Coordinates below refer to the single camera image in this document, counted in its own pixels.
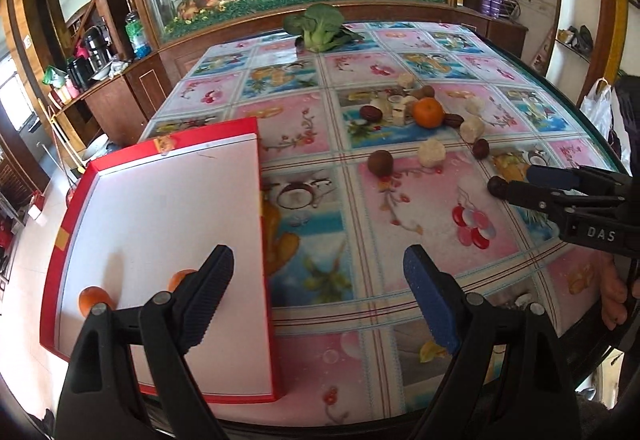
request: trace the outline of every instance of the screw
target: screw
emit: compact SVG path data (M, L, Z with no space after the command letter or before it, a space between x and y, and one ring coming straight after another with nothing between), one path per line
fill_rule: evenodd
M480 306L482 303L484 303L484 297L476 292L471 292L470 294L466 295L466 302L471 306Z
M158 292L153 298L153 302L157 305L164 305L169 301L171 301L171 292Z
M105 303L97 303L91 308L93 315L102 315L107 311L107 305Z
M529 310L531 310L531 313L535 315L545 314L545 307L543 307L540 303L531 303Z

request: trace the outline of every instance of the orange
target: orange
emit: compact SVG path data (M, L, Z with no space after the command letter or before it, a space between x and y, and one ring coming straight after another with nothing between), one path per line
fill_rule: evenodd
M193 269L187 269L187 270L180 270L180 272L176 272L175 274L173 274L171 276L171 279L169 280L169 284L167 285L166 289L169 292L173 292L176 288L178 288L178 285L180 284L180 282L188 275L188 274L192 274L194 272L197 272L197 270L193 270Z
M444 121L444 109L435 98L424 98L414 104L414 120L421 127L435 129Z
M78 296L78 308L80 309L82 317L87 317L91 308L98 303L106 303L112 310L115 308L109 294L99 286L90 286L82 290Z

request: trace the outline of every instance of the patterned tablecloth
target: patterned tablecloth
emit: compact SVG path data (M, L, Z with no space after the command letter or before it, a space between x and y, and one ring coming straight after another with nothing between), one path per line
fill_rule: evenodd
M576 118L462 26L350 27L364 41L322 55L297 53L284 33L210 48L143 135L258 117L265 224L276 229L266 268L286 395L212 406L222 419L335 425L426 407L450 359L404 280L409 245L424 246L465 291L493 304L542 303L559 334L598 297L590 251L561 243L541 214L486 190L491 176L521 180L532 164L612 169ZM454 129L360 120L360 107L397 87L404 71L433 86L448 113L480 108L487 159L476 161ZM426 169L416 150L433 136L447 159ZM376 149L395 158L388 179L367 169ZM212 188L233 196L233 185ZM496 350L488 379L500 363Z

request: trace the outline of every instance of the red flower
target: red flower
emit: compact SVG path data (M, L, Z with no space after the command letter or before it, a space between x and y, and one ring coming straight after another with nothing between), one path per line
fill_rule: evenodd
M338 388L332 386L329 388L329 391L322 395L322 400L328 406L333 406L336 402L338 402Z

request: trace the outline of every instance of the leafy green vegetable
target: leafy green vegetable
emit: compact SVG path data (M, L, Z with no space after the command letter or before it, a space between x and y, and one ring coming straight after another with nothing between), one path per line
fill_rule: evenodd
M290 15L284 19L284 31L303 36L305 48L310 52L327 52L354 40L361 35L342 26L344 16L334 6L318 3L310 6L302 15Z

